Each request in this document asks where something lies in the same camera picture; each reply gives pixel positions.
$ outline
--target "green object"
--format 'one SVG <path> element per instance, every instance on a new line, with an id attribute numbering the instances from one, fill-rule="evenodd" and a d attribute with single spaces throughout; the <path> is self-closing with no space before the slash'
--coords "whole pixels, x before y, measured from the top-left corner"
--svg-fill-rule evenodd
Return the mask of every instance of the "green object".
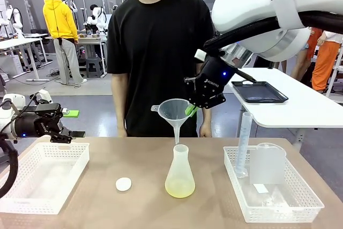
<path id="1" fill-rule="evenodd" d="M 185 115 L 189 115 L 190 117 L 192 117 L 198 110 L 198 107 L 190 104 L 186 110 L 184 111 Z"/>
<path id="2" fill-rule="evenodd" d="M 69 110 L 69 113 L 66 115 L 63 115 L 63 117 L 67 118 L 78 118 L 80 114 L 79 110 Z"/>

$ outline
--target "erlenmeyer flask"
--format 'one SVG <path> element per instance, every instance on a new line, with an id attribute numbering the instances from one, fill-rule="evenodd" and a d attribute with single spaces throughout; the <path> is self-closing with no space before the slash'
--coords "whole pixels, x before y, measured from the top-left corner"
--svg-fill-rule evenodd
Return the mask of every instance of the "erlenmeyer flask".
<path id="1" fill-rule="evenodd" d="M 175 198 L 186 198 L 195 190 L 195 182 L 188 162 L 188 147 L 174 146 L 174 158 L 165 183 L 166 191 Z"/>
<path id="2" fill-rule="evenodd" d="M 180 127 L 189 118 L 185 114 L 189 102 L 184 99 L 169 99 L 160 105 L 152 106 L 151 111 L 156 111 L 174 128 L 175 144 L 179 143 Z"/>

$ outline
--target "yellow hoodie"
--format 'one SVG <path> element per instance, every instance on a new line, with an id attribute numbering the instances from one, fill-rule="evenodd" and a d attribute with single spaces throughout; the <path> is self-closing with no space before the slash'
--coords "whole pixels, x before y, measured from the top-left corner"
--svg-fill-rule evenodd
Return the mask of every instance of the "yellow hoodie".
<path id="1" fill-rule="evenodd" d="M 71 10 L 61 0 L 45 0 L 43 14 L 49 33 L 54 39 L 78 40 Z"/>

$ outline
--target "table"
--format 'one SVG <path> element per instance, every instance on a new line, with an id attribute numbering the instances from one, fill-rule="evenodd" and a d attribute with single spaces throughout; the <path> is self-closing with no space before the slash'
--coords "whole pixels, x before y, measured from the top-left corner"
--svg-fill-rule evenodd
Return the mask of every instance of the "table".
<path id="1" fill-rule="evenodd" d="M 33 79 L 33 80 L 34 81 L 44 81 L 45 82 L 45 81 L 48 81 L 48 80 L 47 79 L 40 79 L 39 76 L 38 76 L 36 64 L 34 62 L 32 50 L 31 50 L 31 47 L 30 47 L 30 43 L 33 43 L 35 41 L 40 41 L 41 44 L 42 44 L 42 39 L 41 38 L 18 38 L 18 39 L 5 40 L 5 41 L 1 41 L 0 42 L 0 49 L 1 50 L 13 49 L 15 46 L 18 46 L 20 51 L 21 51 L 21 53 L 23 54 L 23 57 L 25 57 L 25 55 L 24 55 L 24 53 L 25 53 L 24 48 L 27 48 L 27 52 L 28 52 L 29 58 L 31 60 L 31 65 L 32 65 L 32 68 L 33 68 L 33 72 L 34 72 L 35 78 L 36 78 L 36 79 Z M 43 54 L 44 54 L 44 59 L 46 61 L 45 65 L 47 65 L 48 62 L 47 62 L 47 57 L 45 55 L 44 49 L 43 49 Z M 28 67 L 27 60 L 25 58 L 23 58 L 23 60 L 24 60 L 24 65 L 26 67 Z"/>
<path id="2" fill-rule="evenodd" d="M 53 39 L 53 37 L 49 36 L 46 37 L 46 39 Z M 102 45 L 107 44 L 107 37 L 99 37 L 99 38 L 93 38 L 93 37 L 86 37 L 86 38 L 80 38 L 79 37 L 79 45 L 100 45 L 100 51 L 101 51 L 101 62 L 102 62 L 102 67 L 103 67 L 103 75 L 101 78 L 105 77 L 107 72 L 105 68 L 105 57 L 107 57 L 107 47 L 104 48 L 105 54 L 102 51 Z"/>
<path id="3" fill-rule="evenodd" d="M 44 37 L 44 36 L 48 36 L 47 33 L 28 33 L 28 34 L 24 34 L 25 37 L 27 38 L 40 38 L 40 37 Z"/>
<path id="4" fill-rule="evenodd" d="M 237 137 L 240 132 L 242 114 L 246 110 L 253 115 L 254 121 L 267 128 L 299 128 L 294 146 L 300 150 L 305 128 L 343 128 L 343 107 L 324 95 L 298 82 L 278 69 L 243 68 L 242 71 L 257 81 L 266 81 L 289 97 L 282 104 L 246 103 L 233 89 L 234 81 L 242 81 L 234 75 L 229 82 L 233 93 L 240 101 L 242 108 L 238 122 Z"/>
<path id="5" fill-rule="evenodd" d="M 47 139 L 42 137 L 36 142 Z M 0 213 L 1 229 L 18 225 L 26 229 L 342 228 L 342 201 L 285 139 L 251 138 L 249 144 L 272 142 L 286 150 L 289 161 L 325 205 L 312 224 L 247 224 L 244 221 L 224 166 L 222 149 L 237 146 L 238 139 L 181 138 L 190 150 L 196 190 L 180 200 L 169 196 L 164 187 L 173 159 L 173 138 L 87 137 L 76 141 L 90 143 L 90 161 L 59 215 Z M 115 182 L 125 176 L 132 179 L 132 187 L 125 193 L 117 192 Z"/>

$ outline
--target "white plastic basket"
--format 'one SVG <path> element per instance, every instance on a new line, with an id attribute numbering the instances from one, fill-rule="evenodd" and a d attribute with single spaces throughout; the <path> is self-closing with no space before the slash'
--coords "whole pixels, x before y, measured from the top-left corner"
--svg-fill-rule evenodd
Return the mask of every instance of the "white plastic basket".
<path id="1" fill-rule="evenodd" d="M 249 172 L 249 146 L 245 167 Z M 286 159 L 283 184 L 265 184 L 268 193 L 258 193 L 249 177 L 238 179 L 234 166 L 238 147 L 224 147 L 224 162 L 247 223 L 312 223 L 324 204 L 294 166 Z"/>
<path id="2" fill-rule="evenodd" d="M 58 214 L 89 159 L 89 143 L 37 143 L 19 160 L 17 179 L 0 199 L 0 212 Z"/>

